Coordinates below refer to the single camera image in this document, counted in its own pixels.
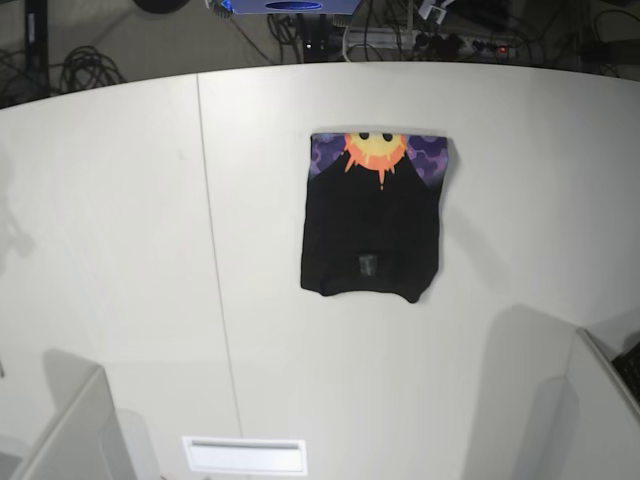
folded t-shirt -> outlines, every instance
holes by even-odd
[[[367,290],[415,303],[438,271],[447,139],[390,133],[311,136],[302,288]]]

